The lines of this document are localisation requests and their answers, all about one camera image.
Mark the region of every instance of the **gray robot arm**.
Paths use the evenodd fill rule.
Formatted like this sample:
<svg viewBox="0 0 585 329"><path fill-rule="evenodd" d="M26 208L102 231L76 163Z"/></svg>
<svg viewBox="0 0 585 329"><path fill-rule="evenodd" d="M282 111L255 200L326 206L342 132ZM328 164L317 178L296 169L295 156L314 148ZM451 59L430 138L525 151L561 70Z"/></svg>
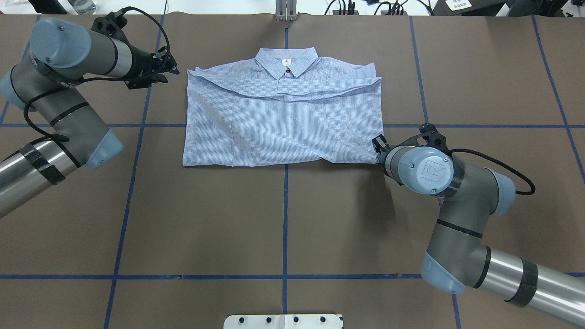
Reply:
<svg viewBox="0 0 585 329"><path fill-rule="evenodd" d="M29 55L6 74L0 90L21 109L28 103L55 133L0 163L0 218L75 169L97 169L122 151L112 130L75 89L94 80L84 80L84 74L125 81L129 89L167 82L161 72L178 74L165 47L150 54L128 42L121 31L127 23L124 13L96 19L91 30L56 18L35 24Z"/></svg>
<svg viewBox="0 0 585 329"><path fill-rule="evenodd" d="M421 136L427 145L416 142ZM448 156L444 136L431 124L398 146L386 144L381 135L373 143L386 175L443 201L424 256L423 279L454 294L467 286L487 290L510 304L585 327L585 282L481 244L489 216L505 214L514 202L508 177Z"/></svg>

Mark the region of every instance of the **shirt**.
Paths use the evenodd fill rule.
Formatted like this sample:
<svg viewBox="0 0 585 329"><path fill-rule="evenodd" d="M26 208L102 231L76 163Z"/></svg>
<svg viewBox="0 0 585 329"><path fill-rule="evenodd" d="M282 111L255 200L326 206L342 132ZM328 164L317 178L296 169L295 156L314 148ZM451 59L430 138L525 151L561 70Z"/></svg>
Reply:
<svg viewBox="0 0 585 329"><path fill-rule="evenodd" d="M183 166L376 163L380 79L314 48L189 70Z"/></svg>

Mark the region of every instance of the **white label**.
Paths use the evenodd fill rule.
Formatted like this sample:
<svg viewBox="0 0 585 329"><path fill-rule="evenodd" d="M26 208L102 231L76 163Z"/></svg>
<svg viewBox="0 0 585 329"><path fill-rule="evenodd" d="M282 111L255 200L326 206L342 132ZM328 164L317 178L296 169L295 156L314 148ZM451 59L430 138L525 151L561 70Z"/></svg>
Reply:
<svg viewBox="0 0 585 329"><path fill-rule="evenodd" d="M472 6L469 3L469 0L445 0L445 2L452 11L458 11L460 9L469 8Z"/></svg>

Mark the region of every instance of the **blue joint cap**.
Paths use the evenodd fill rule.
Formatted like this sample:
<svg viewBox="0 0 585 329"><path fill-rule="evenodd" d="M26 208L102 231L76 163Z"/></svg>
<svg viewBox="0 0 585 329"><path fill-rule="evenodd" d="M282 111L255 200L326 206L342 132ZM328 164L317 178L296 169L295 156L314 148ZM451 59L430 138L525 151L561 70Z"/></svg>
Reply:
<svg viewBox="0 0 585 329"><path fill-rule="evenodd" d="M428 252L422 261L421 276L433 287L450 294L461 294L465 285L437 262Z"/></svg>
<svg viewBox="0 0 585 329"><path fill-rule="evenodd" d="M495 208L492 216L502 216L510 210L510 207L514 204L516 199L516 187L514 182L508 177L502 174L496 173L495 171L486 168L495 177L496 183L498 183L498 206Z"/></svg>
<svg viewBox="0 0 585 329"><path fill-rule="evenodd" d="M90 34L83 26L58 18L41 19L30 35L30 50L51 67L74 67L87 57L90 49Z"/></svg>
<svg viewBox="0 0 585 329"><path fill-rule="evenodd" d="M6 100L10 104L14 104L14 105L18 106L20 109L25 109L25 103L22 101L22 99L20 97L18 97L18 95L16 94L16 91L12 87L12 70L13 69L14 69L14 67L11 68L10 71L8 71L8 73L6 73L4 78L2 78L2 81L0 82L0 91L2 92L2 94L4 95L4 97L6 98Z"/></svg>
<svg viewBox="0 0 585 329"><path fill-rule="evenodd" d="M398 175L410 190L434 195L443 192L453 180L453 160L428 146L407 151L398 162Z"/></svg>
<svg viewBox="0 0 585 329"><path fill-rule="evenodd" d="M98 147L95 148L86 164L95 170L115 158L123 148L124 146L118 137L110 129L99 142Z"/></svg>

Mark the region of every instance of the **striped shirt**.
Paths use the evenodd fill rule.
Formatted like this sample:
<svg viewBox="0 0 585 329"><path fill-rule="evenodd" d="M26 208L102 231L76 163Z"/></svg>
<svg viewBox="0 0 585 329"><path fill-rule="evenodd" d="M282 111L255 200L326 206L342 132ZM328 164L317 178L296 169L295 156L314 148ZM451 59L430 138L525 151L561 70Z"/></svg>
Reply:
<svg viewBox="0 0 585 329"><path fill-rule="evenodd" d="M314 48L190 70L183 166L376 163L380 79Z"/></svg>

